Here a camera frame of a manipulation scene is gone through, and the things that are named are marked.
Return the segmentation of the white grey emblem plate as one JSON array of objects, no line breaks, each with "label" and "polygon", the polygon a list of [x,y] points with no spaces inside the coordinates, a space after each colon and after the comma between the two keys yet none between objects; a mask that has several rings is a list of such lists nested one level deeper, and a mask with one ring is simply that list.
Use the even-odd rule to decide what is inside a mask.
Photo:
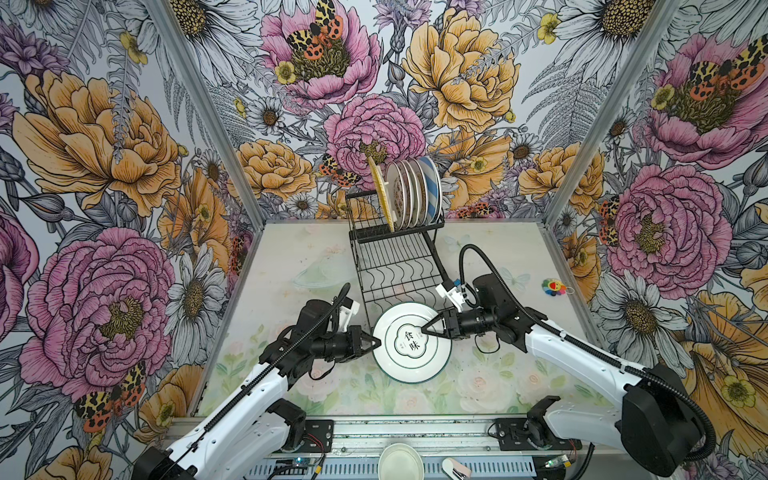
[{"label": "white grey emblem plate", "polygon": [[373,336],[382,344],[374,352],[380,369],[392,380],[420,384],[436,377],[448,364],[452,342],[421,333],[421,327],[437,312],[407,302],[385,311],[376,321]]}]

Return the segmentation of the yellow woven placemat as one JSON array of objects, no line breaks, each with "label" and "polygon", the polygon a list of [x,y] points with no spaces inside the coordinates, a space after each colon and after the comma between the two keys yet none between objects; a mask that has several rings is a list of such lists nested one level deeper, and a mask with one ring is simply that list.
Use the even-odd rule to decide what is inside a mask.
[{"label": "yellow woven placemat", "polygon": [[391,233],[394,233],[396,215],[393,210],[393,204],[391,202],[391,195],[389,193],[388,183],[384,179],[381,169],[375,163],[375,161],[371,157],[367,157],[366,161],[367,161],[369,170],[371,172],[371,176],[374,182],[374,187],[379,199],[380,209],[386,221],[386,225],[388,226],[389,231]]}]

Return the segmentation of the orange sunburst plate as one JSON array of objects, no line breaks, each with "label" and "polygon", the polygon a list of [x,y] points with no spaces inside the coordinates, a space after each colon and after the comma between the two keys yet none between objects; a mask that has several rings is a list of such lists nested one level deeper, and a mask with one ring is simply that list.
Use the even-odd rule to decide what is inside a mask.
[{"label": "orange sunburst plate", "polygon": [[424,172],[421,169],[420,162],[418,160],[412,161],[413,169],[416,176],[416,184],[419,190],[419,198],[420,198],[420,207],[419,207],[419,226],[424,226],[428,224],[429,221],[429,214],[428,214],[428,191],[427,191],[427,185],[426,185],[426,179],[424,176]]},{"label": "orange sunburst plate", "polygon": [[402,189],[403,189],[403,197],[404,197],[404,202],[403,202],[404,220],[403,220],[402,228],[408,229],[411,226],[413,206],[414,206],[411,179],[410,179],[407,166],[403,162],[398,163],[397,167],[400,172],[400,178],[401,178]]}]

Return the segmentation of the cream floral oval plate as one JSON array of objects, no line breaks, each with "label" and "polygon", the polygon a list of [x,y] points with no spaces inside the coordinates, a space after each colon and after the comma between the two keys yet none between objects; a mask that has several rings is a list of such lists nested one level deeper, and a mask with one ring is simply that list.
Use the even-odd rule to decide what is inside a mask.
[{"label": "cream floral oval plate", "polygon": [[420,190],[420,177],[412,161],[406,161],[405,167],[410,179],[411,192],[411,218],[409,226],[411,228],[415,228],[421,224],[422,198]]}]

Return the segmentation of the blue white striped plate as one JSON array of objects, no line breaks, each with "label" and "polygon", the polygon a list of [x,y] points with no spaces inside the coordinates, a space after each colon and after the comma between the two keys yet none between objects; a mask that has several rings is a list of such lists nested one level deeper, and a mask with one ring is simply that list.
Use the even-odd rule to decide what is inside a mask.
[{"label": "blue white striped plate", "polygon": [[442,188],[438,168],[427,156],[419,159],[423,169],[427,189],[427,215],[429,223],[435,223],[442,215]]}]

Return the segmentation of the red character white plate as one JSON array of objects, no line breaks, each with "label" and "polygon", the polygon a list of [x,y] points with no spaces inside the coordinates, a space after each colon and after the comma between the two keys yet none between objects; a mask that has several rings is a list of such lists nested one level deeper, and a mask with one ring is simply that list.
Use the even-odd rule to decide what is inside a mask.
[{"label": "red character white plate", "polygon": [[400,169],[397,164],[390,164],[387,168],[386,182],[388,188],[388,198],[390,210],[393,215],[394,230],[402,229],[404,221],[404,187]]}]

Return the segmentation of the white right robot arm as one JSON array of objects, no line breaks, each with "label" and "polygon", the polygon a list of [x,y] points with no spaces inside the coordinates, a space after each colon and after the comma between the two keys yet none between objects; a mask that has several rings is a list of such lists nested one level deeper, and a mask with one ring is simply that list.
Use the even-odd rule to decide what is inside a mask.
[{"label": "white right robot arm", "polygon": [[422,332],[449,341],[492,332],[498,342],[587,383],[610,404],[607,409],[589,411],[567,405],[558,395],[547,395],[527,412],[519,427],[506,418],[494,421],[490,435],[501,449],[520,442],[543,451],[561,442],[585,441],[591,448],[619,449],[661,477],[716,451],[711,420],[671,368],[643,366],[568,333],[543,313],[523,306],[482,249],[467,244],[460,250],[462,254],[469,251],[485,263],[487,274],[466,282],[463,276],[450,279],[440,268],[436,291],[450,305],[429,320]]}]

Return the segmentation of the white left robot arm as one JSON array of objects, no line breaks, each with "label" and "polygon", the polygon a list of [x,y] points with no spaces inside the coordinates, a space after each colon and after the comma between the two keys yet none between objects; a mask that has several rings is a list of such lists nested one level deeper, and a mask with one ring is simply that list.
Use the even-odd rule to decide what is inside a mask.
[{"label": "white left robot arm", "polygon": [[381,344],[351,324],[360,306],[344,284],[333,301],[311,299],[296,323],[261,353],[245,380],[208,417],[165,449],[147,448],[134,462],[135,479],[240,479],[259,460],[297,449],[306,414],[286,398],[315,361],[361,358]]}]

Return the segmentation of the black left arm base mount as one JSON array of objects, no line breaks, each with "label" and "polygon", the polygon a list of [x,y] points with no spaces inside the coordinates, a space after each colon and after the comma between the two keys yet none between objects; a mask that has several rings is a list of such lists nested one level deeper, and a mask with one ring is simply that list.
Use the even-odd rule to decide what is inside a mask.
[{"label": "black left arm base mount", "polygon": [[287,437],[279,444],[276,453],[331,452],[334,420],[308,418],[303,409],[286,399],[277,400],[266,412],[279,417],[279,423],[287,428]]}]

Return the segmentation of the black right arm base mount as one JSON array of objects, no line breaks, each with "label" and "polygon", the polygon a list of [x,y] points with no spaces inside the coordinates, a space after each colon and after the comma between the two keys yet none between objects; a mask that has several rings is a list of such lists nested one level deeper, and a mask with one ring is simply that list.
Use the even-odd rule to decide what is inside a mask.
[{"label": "black right arm base mount", "polygon": [[580,440],[557,437],[544,421],[544,415],[560,400],[559,396],[548,395],[524,416],[494,419],[486,434],[497,441],[501,451],[579,451]]}]

